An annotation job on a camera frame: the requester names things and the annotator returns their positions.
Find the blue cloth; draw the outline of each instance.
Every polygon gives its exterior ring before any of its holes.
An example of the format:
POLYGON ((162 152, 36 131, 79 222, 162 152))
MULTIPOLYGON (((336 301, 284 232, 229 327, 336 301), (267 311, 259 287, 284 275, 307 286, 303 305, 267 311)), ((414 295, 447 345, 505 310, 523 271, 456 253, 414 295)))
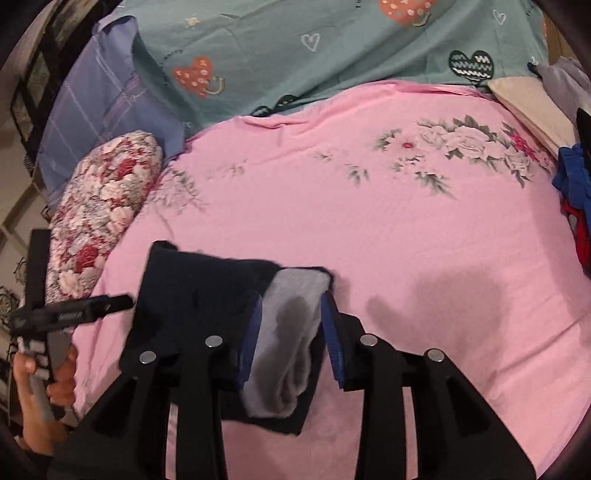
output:
POLYGON ((584 210, 587 228, 591 232, 591 178, 585 167, 581 144, 573 148, 563 147, 558 151, 558 172, 552 185, 568 199, 573 208, 584 210))
POLYGON ((49 204, 57 206, 78 162, 93 148, 136 130, 154 136, 164 162, 183 150, 183 123, 142 84, 132 43, 137 22, 99 22, 65 79, 37 155, 49 204))

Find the orange heart print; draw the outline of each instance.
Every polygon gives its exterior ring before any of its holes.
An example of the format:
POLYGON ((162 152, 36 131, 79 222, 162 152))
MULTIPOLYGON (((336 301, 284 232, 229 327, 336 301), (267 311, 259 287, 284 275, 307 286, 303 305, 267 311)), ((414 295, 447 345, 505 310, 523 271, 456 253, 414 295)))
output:
POLYGON ((207 83, 212 78, 212 67, 212 61, 207 57, 197 57, 189 68, 176 67, 173 75, 186 91, 205 98, 207 83))
POLYGON ((437 0, 378 0, 380 10, 386 17, 407 25, 424 17, 437 0))

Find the blanket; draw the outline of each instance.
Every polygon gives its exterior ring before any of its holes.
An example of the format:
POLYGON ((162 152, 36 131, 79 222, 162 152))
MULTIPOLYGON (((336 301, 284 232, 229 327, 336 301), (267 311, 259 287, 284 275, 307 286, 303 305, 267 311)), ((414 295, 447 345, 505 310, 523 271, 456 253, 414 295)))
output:
MULTIPOLYGON (((95 294, 137 294, 155 240, 324 265, 340 311, 400 350, 444 350, 541 474, 591 398, 589 280, 553 170, 510 112, 466 87, 386 81, 289 116, 233 118, 165 169, 95 294)), ((75 331, 81 414, 116 378, 131 318, 75 331)), ((224 422, 229 476, 350 478, 362 399, 325 362, 298 438, 224 422)), ((169 478, 175 421, 172 409, 169 478)))

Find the beige cloth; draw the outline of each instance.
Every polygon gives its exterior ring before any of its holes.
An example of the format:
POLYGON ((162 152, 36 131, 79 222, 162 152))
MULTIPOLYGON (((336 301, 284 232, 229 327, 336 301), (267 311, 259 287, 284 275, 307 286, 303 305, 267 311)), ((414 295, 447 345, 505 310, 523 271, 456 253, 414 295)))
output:
POLYGON ((491 80, 488 86, 555 158, 560 147, 572 147, 578 142, 576 127, 537 78, 507 77, 491 80))

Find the teal bedsheet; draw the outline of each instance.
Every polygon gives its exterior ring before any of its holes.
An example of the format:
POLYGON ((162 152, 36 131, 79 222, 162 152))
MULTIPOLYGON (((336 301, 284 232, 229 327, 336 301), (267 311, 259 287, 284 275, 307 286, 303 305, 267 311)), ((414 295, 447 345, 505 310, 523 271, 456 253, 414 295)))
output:
POLYGON ((124 0, 136 68, 186 135, 381 79, 486 86, 547 59, 530 0, 124 0))

